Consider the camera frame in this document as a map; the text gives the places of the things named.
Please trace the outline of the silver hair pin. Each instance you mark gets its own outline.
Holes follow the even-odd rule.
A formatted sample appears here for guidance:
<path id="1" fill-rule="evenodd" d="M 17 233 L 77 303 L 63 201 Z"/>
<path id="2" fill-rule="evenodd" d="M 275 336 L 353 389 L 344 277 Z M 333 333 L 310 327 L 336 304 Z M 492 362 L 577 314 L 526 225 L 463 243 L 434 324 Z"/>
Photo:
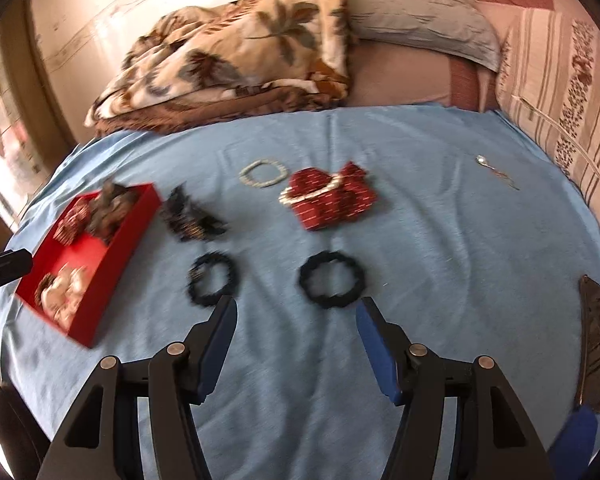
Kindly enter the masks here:
<path id="1" fill-rule="evenodd" d="M 495 174 L 497 177 L 503 180 L 510 188 L 513 188 L 516 191 L 519 190 L 515 182 L 505 172 L 500 171 L 498 170 L 498 168 L 492 166 L 483 155 L 477 155 L 476 162 L 478 165 L 480 165 L 483 168 L 486 168 L 487 170 L 491 171 L 492 174 Z"/>

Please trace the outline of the grey pillow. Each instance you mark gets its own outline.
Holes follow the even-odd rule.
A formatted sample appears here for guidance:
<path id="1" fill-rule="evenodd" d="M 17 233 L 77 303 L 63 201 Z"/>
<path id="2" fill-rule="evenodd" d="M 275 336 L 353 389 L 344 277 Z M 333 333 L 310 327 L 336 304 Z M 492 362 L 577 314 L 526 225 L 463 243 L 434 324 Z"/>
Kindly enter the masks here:
<path id="1" fill-rule="evenodd" d="M 495 30 L 469 0 L 348 0 L 352 30 L 362 39 L 455 55 L 495 72 Z"/>

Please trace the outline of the white dotted scrunchie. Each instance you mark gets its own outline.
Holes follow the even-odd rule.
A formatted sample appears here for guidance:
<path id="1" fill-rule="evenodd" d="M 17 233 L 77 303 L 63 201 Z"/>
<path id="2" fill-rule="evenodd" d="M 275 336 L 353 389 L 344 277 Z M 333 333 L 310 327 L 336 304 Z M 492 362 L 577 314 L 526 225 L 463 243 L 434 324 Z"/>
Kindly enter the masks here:
<path id="1" fill-rule="evenodd" d="M 35 304 L 57 326 L 68 332 L 91 283 L 86 266 L 64 264 L 56 273 L 47 273 L 35 289 Z"/>

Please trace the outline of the red plaid scrunchie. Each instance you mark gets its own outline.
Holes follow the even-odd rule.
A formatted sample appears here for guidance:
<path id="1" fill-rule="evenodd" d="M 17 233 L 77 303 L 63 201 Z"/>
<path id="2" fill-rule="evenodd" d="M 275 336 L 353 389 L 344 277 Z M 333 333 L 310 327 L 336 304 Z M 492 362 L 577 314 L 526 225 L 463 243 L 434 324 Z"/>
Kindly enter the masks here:
<path id="1" fill-rule="evenodd" d="M 91 216 L 91 202 L 86 198 L 79 198 L 58 222 L 53 239 L 64 246 L 72 245 L 85 232 Z"/>

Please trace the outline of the pink brown pillow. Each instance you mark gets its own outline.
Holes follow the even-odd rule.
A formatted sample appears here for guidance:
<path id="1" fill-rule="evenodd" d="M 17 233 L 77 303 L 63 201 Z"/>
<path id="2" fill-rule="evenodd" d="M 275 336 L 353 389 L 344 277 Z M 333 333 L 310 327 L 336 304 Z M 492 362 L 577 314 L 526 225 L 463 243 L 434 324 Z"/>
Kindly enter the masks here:
<path id="1" fill-rule="evenodd" d="M 579 0 L 471 0 L 502 39 L 524 8 L 562 12 L 591 21 Z M 498 106 L 495 74 L 455 54 L 368 39 L 356 34 L 349 50 L 352 87 L 347 106 L 386 106 L 436 102 L 484 112 Z"/>

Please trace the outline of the leopard print scrunchie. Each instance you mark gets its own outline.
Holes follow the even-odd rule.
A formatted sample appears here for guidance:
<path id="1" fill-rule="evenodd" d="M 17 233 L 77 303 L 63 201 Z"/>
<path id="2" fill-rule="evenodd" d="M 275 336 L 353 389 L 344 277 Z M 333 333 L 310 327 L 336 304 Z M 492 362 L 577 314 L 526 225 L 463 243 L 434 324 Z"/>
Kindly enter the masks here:
<path id="1" fill-rule="evenodd" d="M 214 240 L 227 231 L 227 224 L 192 200 L 182 184 L 176 186 L 162 204 L 161 215 L 181 242 Z"/>

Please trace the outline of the leaf print blanket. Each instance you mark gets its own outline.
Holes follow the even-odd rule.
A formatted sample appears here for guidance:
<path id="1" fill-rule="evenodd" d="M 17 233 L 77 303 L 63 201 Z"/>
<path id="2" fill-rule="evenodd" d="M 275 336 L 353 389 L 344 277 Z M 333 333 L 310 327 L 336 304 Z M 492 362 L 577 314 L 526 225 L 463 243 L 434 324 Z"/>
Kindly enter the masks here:
<path id="1" fill-rule="evenodd" d="M 135 40 L 86 113 L 87 127 L 174 100 L 218 102 L 296 88 L 326 104 L 349 94 L 348 0 L 237 0 L 166 14 Z"/>

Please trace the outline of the red shallow box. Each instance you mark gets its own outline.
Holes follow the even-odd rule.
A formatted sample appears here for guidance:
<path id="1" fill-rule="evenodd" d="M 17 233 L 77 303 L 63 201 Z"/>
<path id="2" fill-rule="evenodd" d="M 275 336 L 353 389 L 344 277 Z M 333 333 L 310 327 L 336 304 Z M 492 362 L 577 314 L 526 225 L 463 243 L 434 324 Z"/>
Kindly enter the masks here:
<path id="1" fill-rule="evenodd" d="M 53 239 L 55 230 L 49 229 L 33 254 L 31 272 L 19 281 L 16 288 L 16 296 L 38 318 L 86 348 L 91 347 L 102 312 L 106 310 L 138 242 L 161 206 L 161 198 L 151 183 L 134 185 L 132 189 L 137 192 L 137 202 L 109 244 L 83 233 L 72 245 L 65 246 Z M 59 271 L 65 264 L 73 268 L 84 266 L 91 275 L 76 316 L 68 327 L 62 327 L 49 318 L 34 300 L 36 288 L 44 276 Z"/>

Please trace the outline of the dark flat hair clip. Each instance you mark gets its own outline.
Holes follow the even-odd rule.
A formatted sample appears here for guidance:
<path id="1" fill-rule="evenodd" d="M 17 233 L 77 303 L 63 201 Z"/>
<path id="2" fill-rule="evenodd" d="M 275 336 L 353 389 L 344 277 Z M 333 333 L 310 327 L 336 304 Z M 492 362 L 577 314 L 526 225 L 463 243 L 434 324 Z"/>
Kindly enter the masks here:
<path id="1" fill-rule="evenodd" d="M 577 408 L 588 406 L 600 414 L 600 284 L 584 274 L 579 280 L 581 299 L 581 359 Z"/>

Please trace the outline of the brown ruffled blanket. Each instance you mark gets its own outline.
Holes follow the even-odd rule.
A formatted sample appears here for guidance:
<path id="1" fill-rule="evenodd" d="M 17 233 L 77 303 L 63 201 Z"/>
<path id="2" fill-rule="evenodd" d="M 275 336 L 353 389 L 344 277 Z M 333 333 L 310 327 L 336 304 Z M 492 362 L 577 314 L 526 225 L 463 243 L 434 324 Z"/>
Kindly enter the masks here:
<path id="1" fill-rule="evenodd" d="M 194 102 L 189 96 L 181 96 L 114 118 L 99 119 L 95 124 L 95 136 L 101 139 L 121 130 L 149 131 L 165 136 L 239 118 L 300 110 L 328 110 L 341 103 L 342 99 L 328 93 L 309 93 L 293 86 L 248 92 L 213 102 Z"/>

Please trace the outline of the striped floral cushion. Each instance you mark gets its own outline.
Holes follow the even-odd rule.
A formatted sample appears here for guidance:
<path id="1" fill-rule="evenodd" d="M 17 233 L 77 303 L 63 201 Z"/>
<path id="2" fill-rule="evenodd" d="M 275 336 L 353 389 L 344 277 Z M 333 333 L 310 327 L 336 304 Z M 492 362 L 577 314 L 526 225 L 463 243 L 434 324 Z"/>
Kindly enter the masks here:
<path id="1" fill-rule="evenodd" d="M 495 95 L 507 118 L 578 188 L 600 225 L 600 32 L 526 9 L 509 27 Z"/>

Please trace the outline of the grey organza scrunchie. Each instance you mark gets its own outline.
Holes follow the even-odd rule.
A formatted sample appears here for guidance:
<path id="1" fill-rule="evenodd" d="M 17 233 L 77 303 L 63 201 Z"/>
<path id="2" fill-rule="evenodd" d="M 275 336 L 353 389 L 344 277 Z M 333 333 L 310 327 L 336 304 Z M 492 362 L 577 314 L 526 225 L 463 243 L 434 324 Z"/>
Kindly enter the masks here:
<path id="1" fill-rule="evenodd" d="M 90 201 L 87 233 L 109 245 L 137 200 L 138 193 L 134 188 L 127 188 L 107 178 L 98 195 Z"/>

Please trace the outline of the red polka dot scrunchie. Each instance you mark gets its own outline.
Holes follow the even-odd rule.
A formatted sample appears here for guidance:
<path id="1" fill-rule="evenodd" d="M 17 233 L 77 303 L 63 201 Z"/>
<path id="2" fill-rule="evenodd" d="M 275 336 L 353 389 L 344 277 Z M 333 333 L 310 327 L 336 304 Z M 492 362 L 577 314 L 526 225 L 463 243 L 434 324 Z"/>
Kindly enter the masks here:
<path id="1" fill-rule="evenodd" d="M 294 212 L 303 229 L 326 229 L 354 221 L 373 206 L 377 195 L 366 177 L 367 171 L 354 162 L 347 162 L 333 174 L 303 168 L 291 176 L 278 201 Z"/>

